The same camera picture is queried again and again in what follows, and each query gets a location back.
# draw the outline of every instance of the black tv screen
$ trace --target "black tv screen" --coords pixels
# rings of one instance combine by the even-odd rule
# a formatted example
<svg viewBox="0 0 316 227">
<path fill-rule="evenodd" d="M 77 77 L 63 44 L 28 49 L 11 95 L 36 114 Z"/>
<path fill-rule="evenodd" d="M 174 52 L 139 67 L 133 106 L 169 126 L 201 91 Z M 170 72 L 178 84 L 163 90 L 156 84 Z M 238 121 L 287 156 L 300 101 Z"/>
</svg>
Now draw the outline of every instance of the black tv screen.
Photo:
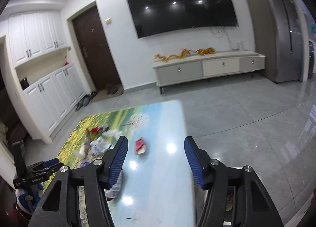
<svg viewBox="0 0 316 227">
<path fill-rule="evenodd" d="M 232 0 L 127 0 L 138 37 L 177 29 L 237 26 Z"/>
</svg>

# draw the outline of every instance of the doormat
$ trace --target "doormat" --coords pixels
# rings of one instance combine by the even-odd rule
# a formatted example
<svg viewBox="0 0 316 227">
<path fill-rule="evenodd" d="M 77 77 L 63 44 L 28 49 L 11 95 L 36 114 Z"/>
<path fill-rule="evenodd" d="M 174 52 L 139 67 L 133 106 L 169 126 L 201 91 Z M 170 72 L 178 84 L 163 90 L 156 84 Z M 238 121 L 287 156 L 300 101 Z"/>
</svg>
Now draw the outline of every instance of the doormat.
<svg viewBox="0 0 316 227">
<path fill-rule="evenodd" d="M 91 100 L 91 102 L 96 102 L 96 101 L 101 101 L 101 100 L 105 100 L 105 99 L 109 99 L 109 98 L 113 98 L 113 97 L 117 97 L 123 94 L 124 89 L 122 85 L 118 85 L 118 91 L 114 94 L 106 94 L 106 89 L 99 91 L 99 93 Z"/>
</svg>

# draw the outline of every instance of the drawer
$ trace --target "drawer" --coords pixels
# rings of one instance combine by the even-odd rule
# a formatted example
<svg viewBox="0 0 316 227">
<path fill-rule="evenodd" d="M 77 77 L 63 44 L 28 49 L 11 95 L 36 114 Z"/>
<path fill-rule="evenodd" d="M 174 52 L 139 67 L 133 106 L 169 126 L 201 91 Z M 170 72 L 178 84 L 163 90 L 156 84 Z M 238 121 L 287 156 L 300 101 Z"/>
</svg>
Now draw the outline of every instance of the drawer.
<svg viewBox="0 0 316 227">
<path fill-rule="evenodd" d="M 204 76 L 214 76 L 239 71 L 239 59 L 210 59 L 203 61 Z"/>
<path fill-rule="evenodd" d="M 247 57 L 239 59 L 239 71 L 254 71 L 264 69 L 265 57 Z"/>
<path fill-rule="evenodd" d="M 159 85 L 180 83 L 202 77 L 200 61 L 161 67 L 156 69 Z"/>
</svg>

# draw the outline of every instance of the screw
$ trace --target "screw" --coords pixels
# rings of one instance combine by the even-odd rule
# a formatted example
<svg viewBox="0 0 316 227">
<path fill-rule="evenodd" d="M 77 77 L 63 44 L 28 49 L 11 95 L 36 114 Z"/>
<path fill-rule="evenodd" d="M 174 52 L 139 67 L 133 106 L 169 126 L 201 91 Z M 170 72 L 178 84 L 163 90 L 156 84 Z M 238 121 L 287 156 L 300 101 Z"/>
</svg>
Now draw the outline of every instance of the screw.
<svg viewBox="0 0 316 227">
<path fill-rule="evenodd" d="M 102 160 L 101 159 L 96 159 L 93 161 L 94 165 L 101 165 L 102 164 Z"/>
<path fill-rule="evenodd" d="M 62 173 L 64 173 L 64 172 L 68 171 L 68 167 L 67 167 L 66 165 L 63 165 L 63 166 L 60 168 L 60 171 L 61 171 Z"/>
<path fill-rule="evenodd" d="M 211 165 L 218 165 L 219 161 L 217 159 L 210 160 Z"/>
<path fill-rule="evenodd" d="M 246 172 L 252 172 L 252 167 L 249 166 L 249 165 L 246 165 L 246 166 L 244 166 L 244 170 L 245 170 Z"/>
</svg>

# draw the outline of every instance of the brown door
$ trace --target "brown door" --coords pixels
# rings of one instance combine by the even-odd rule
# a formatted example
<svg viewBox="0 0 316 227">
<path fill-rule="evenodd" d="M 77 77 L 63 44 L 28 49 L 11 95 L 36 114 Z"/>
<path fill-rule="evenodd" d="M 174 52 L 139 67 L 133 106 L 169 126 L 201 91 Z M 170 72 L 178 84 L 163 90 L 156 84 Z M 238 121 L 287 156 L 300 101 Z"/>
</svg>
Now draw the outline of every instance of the brown door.
<svg viewBox="0 0 316 227">
<path fill-rule="evenodd" d="M 121 84 L 97 7 L 93 7 L 73 20 L 77 39 L 87 68 L 98 90 L 107 83 Z"/>
</svg>

